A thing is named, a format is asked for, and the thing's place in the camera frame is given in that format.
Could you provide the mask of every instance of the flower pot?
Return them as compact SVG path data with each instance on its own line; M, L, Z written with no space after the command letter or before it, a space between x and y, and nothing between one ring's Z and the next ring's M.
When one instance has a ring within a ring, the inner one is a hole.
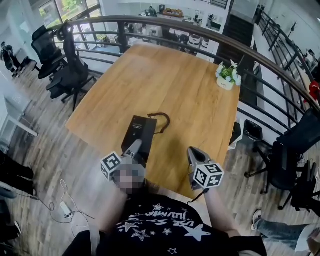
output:
M216 83L218 86L222 87L223 89L226 89L228 91L230 91L232 89L232 87L234 86L233 83L226 81L224 78L222 78L221 76L218 77L218 79L216 80Z

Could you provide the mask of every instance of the extension cord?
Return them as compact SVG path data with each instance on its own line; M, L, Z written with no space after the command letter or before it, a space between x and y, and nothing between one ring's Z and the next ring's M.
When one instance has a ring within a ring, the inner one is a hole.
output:
M60 203L60 208L63 210L65 218L68 218L68 219L73 218L74 214L72 213L72 211L64 201Z

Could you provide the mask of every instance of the wooden table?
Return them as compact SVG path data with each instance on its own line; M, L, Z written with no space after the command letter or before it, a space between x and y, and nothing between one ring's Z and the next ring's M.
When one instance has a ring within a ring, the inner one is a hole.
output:
M139 43L97 81L66 127L107 155L121 144L133 115L163 112L171 124L153 137L146 178L194 198L187 148L198 147L223 165L236 119L240 88L216 84L217 65L174 49ZM158 118L157 131L165 119Z

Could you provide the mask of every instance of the jeans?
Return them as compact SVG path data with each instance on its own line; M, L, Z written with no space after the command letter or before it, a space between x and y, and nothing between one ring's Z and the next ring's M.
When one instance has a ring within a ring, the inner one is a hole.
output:
M281 242L295 250L302 231L308 225L291 226L284 223L270 222L263 218L258 218L254 222L253 226L257 231L263 234L262 239L265 242Z

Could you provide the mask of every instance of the black box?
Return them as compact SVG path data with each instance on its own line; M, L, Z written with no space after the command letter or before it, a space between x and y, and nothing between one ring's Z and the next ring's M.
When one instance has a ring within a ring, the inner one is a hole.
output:
M121 145L122 151L125 152L136 140L142 140L139 156L144 163L141 162L139 156L136 159L138 160L138 163L142 164L144 167L146 167L149 158L156 126L157 119L134 115Z

